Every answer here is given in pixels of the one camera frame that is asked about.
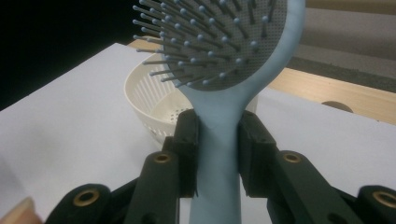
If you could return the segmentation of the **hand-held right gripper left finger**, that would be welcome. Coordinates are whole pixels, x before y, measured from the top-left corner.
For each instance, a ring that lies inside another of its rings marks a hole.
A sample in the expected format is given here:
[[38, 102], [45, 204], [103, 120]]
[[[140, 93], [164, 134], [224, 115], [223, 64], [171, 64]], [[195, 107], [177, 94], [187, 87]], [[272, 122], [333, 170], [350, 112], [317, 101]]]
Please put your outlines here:
[[192, 198], [197, 190], [199, 120], [193, 109], [181, 112], [172, 136], [165, 138], [163, 151], [178, 157], [179, 196]]

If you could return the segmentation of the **black curtain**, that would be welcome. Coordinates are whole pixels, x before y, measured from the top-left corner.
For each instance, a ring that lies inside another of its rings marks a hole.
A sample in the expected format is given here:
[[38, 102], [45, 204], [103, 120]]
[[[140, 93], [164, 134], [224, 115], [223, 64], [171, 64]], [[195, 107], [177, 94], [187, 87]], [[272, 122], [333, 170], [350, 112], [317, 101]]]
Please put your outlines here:
[[139, 28], [138, 0], [0, 0], [0, 111]]

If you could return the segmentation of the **white plastic basket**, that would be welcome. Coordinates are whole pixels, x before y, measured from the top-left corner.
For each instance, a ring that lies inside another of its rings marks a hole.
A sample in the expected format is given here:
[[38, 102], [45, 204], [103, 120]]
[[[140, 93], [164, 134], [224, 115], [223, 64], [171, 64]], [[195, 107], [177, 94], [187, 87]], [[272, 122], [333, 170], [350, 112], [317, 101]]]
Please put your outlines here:
[[166, 74], [161, 64], [137, 65], [124, 83], [124, 94], [158, 148], [173, 136], [179, 115], [193, 109], [189, 99], [173, 83], [162, 82]]

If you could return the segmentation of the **light wooden table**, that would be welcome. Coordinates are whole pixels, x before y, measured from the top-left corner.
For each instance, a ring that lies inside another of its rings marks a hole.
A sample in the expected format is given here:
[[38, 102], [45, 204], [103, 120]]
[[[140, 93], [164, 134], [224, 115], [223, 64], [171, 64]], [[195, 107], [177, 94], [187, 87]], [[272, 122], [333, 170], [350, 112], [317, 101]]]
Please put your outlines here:
[[269, 88], [321, 103], [336, 101], [354, 114], [396, 125], [396, 93], [286, 68]]

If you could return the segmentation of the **brown round table grommet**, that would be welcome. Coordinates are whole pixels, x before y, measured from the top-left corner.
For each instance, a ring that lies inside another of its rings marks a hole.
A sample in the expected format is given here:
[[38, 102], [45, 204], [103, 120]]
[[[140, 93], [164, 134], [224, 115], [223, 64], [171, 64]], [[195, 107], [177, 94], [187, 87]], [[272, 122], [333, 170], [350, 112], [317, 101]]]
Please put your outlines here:
[[343, 110], [343, 111], [349, 112], [349, 113], [353, 112], [353, 110], [349, 106], [347, 106], [347, 105], [345, 105], [343, 103], [340, 103], [340, 102], [326, 101], [326, 102], [323, 102], [323, 104], [327, 105], [327, 106], [330, 106], [330, 107], [333, 107], [333, 108], [336, 108], [336, 109], [339, 109], [339, 110]]

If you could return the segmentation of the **light blue hairbrush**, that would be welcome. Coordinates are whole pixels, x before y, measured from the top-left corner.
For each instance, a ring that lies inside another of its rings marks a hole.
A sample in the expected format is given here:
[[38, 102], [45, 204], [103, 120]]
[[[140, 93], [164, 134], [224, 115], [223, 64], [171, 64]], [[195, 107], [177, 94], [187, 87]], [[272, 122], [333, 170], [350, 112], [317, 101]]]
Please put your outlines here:
[[141, 40], [159, 46], [160, 76], [200, 122], [189, 224], [241, 224], [238, 122], [292, 57], [305, 0], [138, 0], [133, 9]]

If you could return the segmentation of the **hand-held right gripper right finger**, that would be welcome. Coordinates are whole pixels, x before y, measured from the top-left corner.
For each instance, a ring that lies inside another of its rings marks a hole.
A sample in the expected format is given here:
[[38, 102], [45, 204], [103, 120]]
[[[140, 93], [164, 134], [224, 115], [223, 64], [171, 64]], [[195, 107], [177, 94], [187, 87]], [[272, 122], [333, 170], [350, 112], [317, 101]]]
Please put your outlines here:
[[238, 169], [248, 197], [270, 195], [270, 164], [276, 153], [276, 140], [256, 114], [245, 111], [238, 124]]

